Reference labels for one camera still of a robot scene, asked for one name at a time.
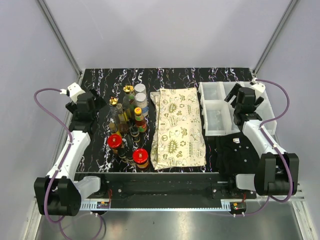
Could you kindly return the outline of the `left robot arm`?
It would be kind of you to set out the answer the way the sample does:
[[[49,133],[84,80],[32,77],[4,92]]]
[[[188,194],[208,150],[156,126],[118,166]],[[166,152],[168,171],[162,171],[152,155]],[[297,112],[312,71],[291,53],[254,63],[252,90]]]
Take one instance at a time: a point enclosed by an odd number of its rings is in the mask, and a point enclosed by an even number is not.
[[[65,106],[72,118],[69,126],[62,125],[67,132],[64,147],[46,176],[34,182],[39,212],[49,221],[51,216],[76,216],[82,200],[92,194],[103,198],[108,193],[107,184],[97,176],[74,181],[81,157],[98,128],[99,111],[105,105],[103,98],[90,89]]]

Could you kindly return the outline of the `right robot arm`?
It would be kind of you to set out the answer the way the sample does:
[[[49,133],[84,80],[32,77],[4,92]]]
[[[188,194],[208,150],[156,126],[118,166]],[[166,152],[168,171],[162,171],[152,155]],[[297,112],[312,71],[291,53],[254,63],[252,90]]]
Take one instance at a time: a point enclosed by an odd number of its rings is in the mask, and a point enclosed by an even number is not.
[[[298,188],[299,158],[295,153],[288,153],[269,134],[264,127],[265,121],[256,112],[263,103],[262,94],[265,85],[257,82],[250,87],[236,83],[225,102],[230,103],[233,122],[248,138],[260,158],[255,174],[238,174],[236,181],[227,185],[228,195],[239,198],[245,188],[260,196],[285,196],[289,199]]]

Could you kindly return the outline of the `gold-top glass oil bottle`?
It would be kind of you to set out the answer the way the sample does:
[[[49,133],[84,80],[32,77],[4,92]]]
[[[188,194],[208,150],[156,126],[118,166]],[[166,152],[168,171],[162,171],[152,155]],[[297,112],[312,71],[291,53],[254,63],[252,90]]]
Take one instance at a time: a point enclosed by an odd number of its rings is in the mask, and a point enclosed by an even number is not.
[[[132,85],[125,85],[123,87],[123,108],[127,117],[131,120],[135,119],[135,108],[137,107],[136,98],[134,95],[134,87]]]

